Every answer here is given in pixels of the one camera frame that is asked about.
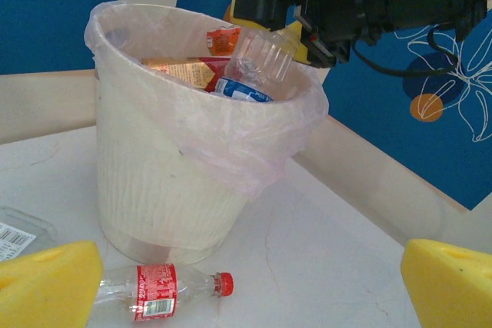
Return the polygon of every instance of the red bottle cap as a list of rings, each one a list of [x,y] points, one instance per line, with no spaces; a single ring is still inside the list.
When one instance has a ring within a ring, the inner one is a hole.
[[[221,295],[230,296],[234,290],[234,280],[230,273],[221,273]]]

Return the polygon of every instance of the crushed plastic bottle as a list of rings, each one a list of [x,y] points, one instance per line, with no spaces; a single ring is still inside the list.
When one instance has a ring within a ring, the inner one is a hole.
[[[105,272],[89,320],[91,323],[145,321],[174,316],[208,297],[232,294],[229,273],[208,276],[188,265],[159,264]]]
[[[289,28],[276,32],[243,28],[215,92],[246,101],[273,101],[291,65],[299,37]]]

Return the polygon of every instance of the yellow sponge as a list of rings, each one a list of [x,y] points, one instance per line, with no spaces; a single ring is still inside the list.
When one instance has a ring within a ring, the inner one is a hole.
[[[83,328],[101,276],[89,241],[1,262],[0,327]]]
[[[401,274],[422,328],[492,327],[492,255],[411,240]]]

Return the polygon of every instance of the trash can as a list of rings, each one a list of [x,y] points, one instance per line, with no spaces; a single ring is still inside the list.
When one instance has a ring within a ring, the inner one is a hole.
[[[289,100],[272,103],[208,94],[140,63],[207,56],[206,32],[224,25],[121,2],[90,15],[99,219],[109,241],[141,263],[194,263],[213,253],[327,114],[316,74],[297,63]]]

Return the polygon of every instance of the table surface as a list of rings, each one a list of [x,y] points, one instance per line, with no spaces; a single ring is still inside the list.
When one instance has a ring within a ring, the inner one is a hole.
[[[135,265],[101,232],[96,187],[95,128],[0,146],[0,206],[51,222],[59,244],[95,241],[105,269]],[[248,204],[220,249],[194,265],[231,272],[233,295],[135,326],[418,328],[400,275],[403,250],[289,161],[286,177]]]

